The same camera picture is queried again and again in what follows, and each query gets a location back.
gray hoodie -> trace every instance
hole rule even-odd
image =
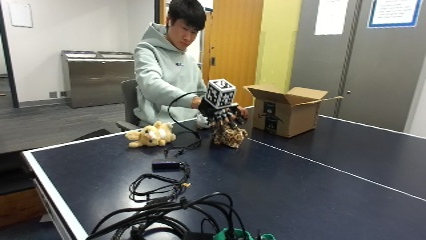
[[[185,93],[206,91],[196,59],[172,45],[165,33],[165,26],[151,23],[135,50],[139,107],[133,111],[140,126],[172,122],[171,102]],[[189,94],[171,107],[177,121],[196,117],[198,110],[190,109],[190,103],[200,95]]]

floor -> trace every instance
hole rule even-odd
[[[123,104],[13,108],[7,78],[0,78],[0,94],[0,154],[67,143],[101,129],[120,131],[116,121],[124,120]]]
[[[52,221],[32,219],[0,228],[0,240],[60,240]]]
[[[123,104],[77,109],[61,104],[16,109],[8,78],[0,76],[0,170],[19,167],[20,163],[8,159],[23,150],[71,142],[93,132],[119,132],[119,120],[124,120]],[[0,228],[0,240],[44,239],[61,239],[51,221],[32,219]]]

box flap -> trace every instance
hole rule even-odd
[[[328,94],[328,91],[314,90],[309,88],[294,87],[286,93],[288,95],[304,97],[312,100],[320,100]]]
[[[276,103],[286,103],[289,104],[289,101],[284,95],[278,91],[278,88],[274,85],[252,85],[244,87],[256,97],[257,99],[262,99],[266,101],[272,101]]]

trash bin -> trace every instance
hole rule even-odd
[[[63,50],[61,59],[72,108],[123,102],[120,83],[135,78],[132,53]]]

cardboard box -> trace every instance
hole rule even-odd
[[[245,89],[256,98],[253,127],[288,138],[316,128],[326,91],[296,87],[282,93],[273,85]]]

